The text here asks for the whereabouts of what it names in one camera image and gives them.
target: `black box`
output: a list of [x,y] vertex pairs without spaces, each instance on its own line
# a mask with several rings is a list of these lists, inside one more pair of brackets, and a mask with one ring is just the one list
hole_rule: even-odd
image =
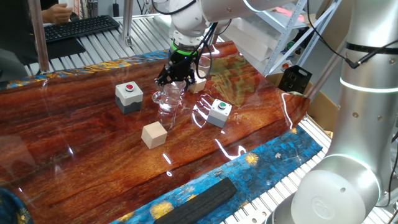
[[285,92],[296,91],[304,94],[312,74],[298,65],[286,68],[278,88]]

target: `metal pole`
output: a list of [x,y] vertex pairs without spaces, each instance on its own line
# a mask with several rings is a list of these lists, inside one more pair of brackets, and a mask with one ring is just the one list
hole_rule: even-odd
[[42,7],[40,1],[28,0],[30,16],[32,18],[33,31],[35,35],[36,51],[39,59],[40,71],[47,73],[50,70],[49,55],[43,27]]
[[[344,46],[346,43],[346,39],[344,39],[342,41],[342,43],[340,44],[340,46],[337,49],[337,52],[339,54],[344,54]],[[318,80],[313,84],[313,86],[311,87],[311,89],[307,92],[307,94],[305,95],[305,97],[311,99],[311,101],[317,96],[318,92],[320,91],[321,87],[323,86],[323,84],[326,82],[326,80],[329,78],[329,75],[331,73],[331,71],[333,71],[333,69],[336,67],[337,63],[341,60],[341,58],[339,56],[337,56],[337,54],[333,54],[331,56],[331,59],[329,60],[329,62],[327,63],[326,67],[323,69],[320,77],[318,78]]]
[[398,213],[398,210],[396,210],[396,212],[394,212],[394,215],[390,218],[390,220],[387,222],[387,224],[391,224],[392,221],[394,221],[394,219],[395,219],[396,216],[397,216],[397,213]]
[[[322,34],[323,31],[325,31],[326,26],[328,25],[328,23],[330,22],[330,19],[335,14],[340,3],[341,3],[341,0],[335,0],[334,3],[332,3],[332,5],[330,6],[330,7],[333,7],[333,10],[329,13],[328,17],[326,19],[324,19],[319,26],[317,26],[317,31],[320,34]],[[307,57],[310,55],[310,52],[312,52],[312,49],[314,48],[314,46],[318,42],[318,40],[319,40],[319,35],[314,33],[313,37],[311,38],[310,42],[308,43],[307,47],[305,48],[302,56],[300,57],[300,59],[297,62],[298,66],[302,67],[304,65],[305,61],[307,60]]]
[[[334,10],[334,8],[333,8],[333,7],[329,7],[329,8],[322,14],[322,16],[314,23],[314,27],[318,27],[318,26],[321,24],[321,22],[322,22],[323,20],[325,20],[325,19],[329,16],[329,14],[332,12],[332,10]],[[268,66],[270,66],[270,67],[272,66],[272,68],[271,68],[270,70],[267,70],[267,68],[266,68],[266,69],[263,71],[262,75],[266,76],[266,75],[272,74],[272,72],[274,72],[275,69],[276,69],[277,67],[279,67],[279,65],[281,65],[282,62],[284,62],[284,61],[286,60],[286,58],[287,58],[291,53],[293,53],[293,51],[294,51],[297,47],[299,47],[299,45],[300,45],[312,32],[313,32],[313,28],[310,27],[310,28],[306,31],[306,33],[304,33],[304,35],[301,36],[301,38],[299,38],[299,40],[296,41],[296,43],[295,43],[295,44],[282,56],[282,58],[279,59],[278,62],[276,62],[275,64],[273,64],[273,66],[268,62],[267,67],[268,67]]]
[[280,52],[285,48],[285,44],[287,43],[287,39],[289,38],[289,34],[291,33],[295,23],[297,22],[297,19],[299,18],[300,13],[303,11],[303,8],[305,4],[307,3],[307,0],[298,0],[298,3],[296,5],[296,9],[293,12],[292,16],[290,17],[284,31],[280,34],[278,44],[274,51],[272,52],[271,56],[269,57],[268,63],[266,65],[266,68],[262,72],[262,75],[268,75],[271,72],[272,66],[275,64],[275,61],[277,60]]
[[127,46],[133,46],[131,37],[133,2],[133,0],[124,0],[122,40],[127,44]]

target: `green button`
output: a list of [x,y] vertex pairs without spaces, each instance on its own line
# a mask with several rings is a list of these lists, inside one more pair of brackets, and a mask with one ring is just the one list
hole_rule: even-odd
[[219,103],[218,108],[223,110],[226,108],[226,104],[224,102]]

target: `hand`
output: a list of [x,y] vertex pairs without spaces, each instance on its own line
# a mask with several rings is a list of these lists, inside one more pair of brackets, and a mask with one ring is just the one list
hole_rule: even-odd
[[55,4],[51,6],[50,9],[43,10],[43,22],[51,22],[55,24],[68,22],[70,15],[72,14],[72,9],[67,8],[67,5],[68,4]]

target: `person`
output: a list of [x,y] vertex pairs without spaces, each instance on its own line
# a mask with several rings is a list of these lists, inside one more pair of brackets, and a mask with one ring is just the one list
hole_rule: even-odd
[[40,5],[43,23],[66,23],[72,14],[72,8],[67,8],[67,4],[58,4],[58,0],[40,0]]

